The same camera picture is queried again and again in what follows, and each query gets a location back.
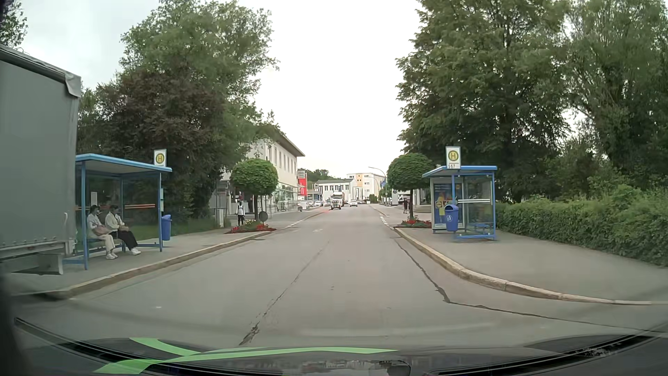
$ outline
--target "gray truck tarp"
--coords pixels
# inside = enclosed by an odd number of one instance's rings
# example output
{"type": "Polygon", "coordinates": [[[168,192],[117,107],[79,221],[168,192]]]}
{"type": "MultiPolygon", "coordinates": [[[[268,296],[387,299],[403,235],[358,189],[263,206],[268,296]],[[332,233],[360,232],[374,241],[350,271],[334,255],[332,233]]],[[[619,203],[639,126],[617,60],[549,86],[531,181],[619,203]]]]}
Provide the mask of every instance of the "gray truck tarp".
{"type": "Polygon", "coordinates": [[[80,97],[79,76],[0,45],[0,260],[6,270],[9,258],[45,247],[66,250],[74,241],[80,97]]]}

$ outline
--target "traffic sign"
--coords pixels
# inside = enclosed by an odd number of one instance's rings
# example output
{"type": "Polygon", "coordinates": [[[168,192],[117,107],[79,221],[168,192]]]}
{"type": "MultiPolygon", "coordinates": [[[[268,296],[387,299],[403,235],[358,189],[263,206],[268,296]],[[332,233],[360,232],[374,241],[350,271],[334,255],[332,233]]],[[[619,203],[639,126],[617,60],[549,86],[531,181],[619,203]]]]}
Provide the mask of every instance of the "traffic sign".
{"type": "Polygon", "coordinates": [[[458,170],[462,168],[462,148],[446,147],[446,156],[448,158],[448,169],[458,170]]]}
{"type": "Polygon", "coordinates": [[[167,149],[153,151],[153,164],[156,166],[167,166],[167,149]]]}

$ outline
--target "blue bus shelter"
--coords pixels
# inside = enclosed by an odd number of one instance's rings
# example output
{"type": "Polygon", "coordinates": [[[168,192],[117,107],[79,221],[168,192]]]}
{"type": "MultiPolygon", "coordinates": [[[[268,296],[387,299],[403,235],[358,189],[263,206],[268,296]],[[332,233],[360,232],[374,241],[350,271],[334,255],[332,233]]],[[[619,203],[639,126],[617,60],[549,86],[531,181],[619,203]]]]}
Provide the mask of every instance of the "blue bus shelter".
{"type": "Polygon", "coordinates": [[[496,166],[441,166],[424,173],[422,177],[430,179],[432,231],[452,231],[458,239],[496,239],[496,170],[496,166]]]}
{"type": "Polygon", "coordinates": [[[86,204],[86,185],[89,176],[99,176],[120,181],[120,204],[118,205],[123,212],[125,207],[123,200],[123,181],[130,179],[155,179],[156,182],[156,209],[158,219],[158,243],[139,244],[140,247],[157,247],[162,252],[162,174],[171,173],[170,167],[151,165],[143,162],[129,161],[127,159],[107,157],[99,154],[82,154],[75,158],[76,169],[79,175],[79,184],[81,185],[81,242],[83,244],[83,257],[76,259],[63,260],[65,264],[83,264],[88,270],[89,245],[88,245],[88,226],[86,217],[89,205],[86,204]]]}

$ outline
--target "woman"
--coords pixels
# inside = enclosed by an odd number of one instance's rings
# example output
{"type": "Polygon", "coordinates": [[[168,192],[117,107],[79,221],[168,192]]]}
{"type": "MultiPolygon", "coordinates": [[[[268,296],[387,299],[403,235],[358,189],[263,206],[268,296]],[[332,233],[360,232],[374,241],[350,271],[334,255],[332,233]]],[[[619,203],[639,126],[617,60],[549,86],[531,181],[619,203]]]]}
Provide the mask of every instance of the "woman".
{"type": "Polygon", "coordinates": [[[236,209],[236,223],[237,226],[241,226],[244,224],[244,215],[246,215],[246,211],[244,210],[244,204],[243,202],[239,201],[239,207],[236,209]]]}
{"type": "Polygon", "coordinates": [[[121,239],[128,246],[131,255],[137,256],[141,253],[137,249],[137,240],[134,238],[134,234],[130,231],[130,228],[123,223],[121,216],[118,215],[120,211],[118,205],[109,206],[109,213],[104,219],[104,225],[111,231],[111,236],[114,239],[121,239]]]}
{"type": "Polygon", "coordinates": [[[107,249],[107,260],[113,260],[118,256],[114,253],[114,239],[109,235],[109,230],[102,225],[98,218],[100,214],[100,207],[97,205],[90,206],[90,213],[87,217],[88,222],[88,237],[94,239],[104,240],[104,247],[107,249]]]}

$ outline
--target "black pants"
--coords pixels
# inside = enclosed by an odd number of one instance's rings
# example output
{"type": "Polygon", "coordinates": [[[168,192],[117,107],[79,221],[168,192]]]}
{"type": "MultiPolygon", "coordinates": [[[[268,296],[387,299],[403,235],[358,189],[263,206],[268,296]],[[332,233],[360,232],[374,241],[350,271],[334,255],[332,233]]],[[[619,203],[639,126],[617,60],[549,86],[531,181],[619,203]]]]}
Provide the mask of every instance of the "black pants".
{"type": "Polygon", "coordinates": [[[121,239],[130,249],[137,246],[137,239],[134,238],[132,231],[114,231],[112,232],[112,237],[114,239],[121,239]]]}

